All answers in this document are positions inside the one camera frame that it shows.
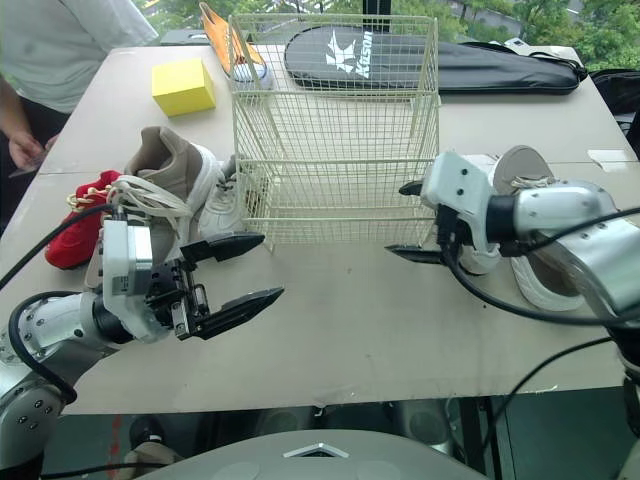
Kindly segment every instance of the red sneaker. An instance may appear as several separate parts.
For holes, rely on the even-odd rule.
[[[71,206],[71,213],[64,221],[75,217],[87,207],[103,205],[107,202],[107,193],[111,183],[120,176],[114,170],[107,170],[100,174],[100,179],[76,189],[75,195],[67,197]],[[101,215],[91,215],[84,220],[67,228],[54,238],[45,251],[45,258],[54,267],[68,269],[86,263],[93,254],[100,232]]]

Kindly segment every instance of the wire basket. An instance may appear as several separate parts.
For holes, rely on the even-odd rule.
[[[229,24],[232,76],[249,79],[231,82],[247,228],[271,246],[420,244],[433,212],[398,188],[438,151],[436,21],[251,14]]]

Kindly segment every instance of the table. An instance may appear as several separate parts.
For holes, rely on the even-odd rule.
[[[150,95],[151,67],[194,56],[213,77],[217,108],[168,119]],[[444,97],[442,103],[442,149],[502,153],[528,144],[556,175],[598,183],[620,207],[639,203],[640,164],[590,79],[566,97]],[[77,185],[122,169],[149,125],[170,126],[218,158],[232,153],[229,88],[209,47],[109,55],[2,238],[0,272],[66,215],[64,199]],[[622,161],[603,168],[587,150],[614,151]],[[38,291],[79,289],[83,274],[57,270],[40,255],[0,292],[0,309],[8,313]],[[485,308],[443,267],[403,261],[379,245],[280,245],[274,254],[258,248],[221,264],[205,262],[196,279],[207,287],[212,309],[251,290],[283,285],[286,291],[250,323],[208,342],[171,336],[127,345],[79,381],[69,413],[501,394],[548,355],[603,333]],[[478,284],[526,305],[506,261]],[[605,387],[621,378],[615,349],[602,345],[550,366],[526,390]]]

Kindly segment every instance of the yellow sponge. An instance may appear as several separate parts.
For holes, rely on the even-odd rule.
[[[213,82],[200,58],[155,65],[151,77],[151,94],[169,117],[216,106]]]

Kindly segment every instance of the black bag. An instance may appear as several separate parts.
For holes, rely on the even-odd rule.
[[[285,49],[287,71],[303,88],[417,88],[424,37],[356,27],[316,27]],[[573,60],[544,53],[521,56],[492,44],[440,43],[440,93],[544,93],[566,95],[586,78]]]
[[[640,110],[640,71],[601,70],[591,79],[614,115]]]

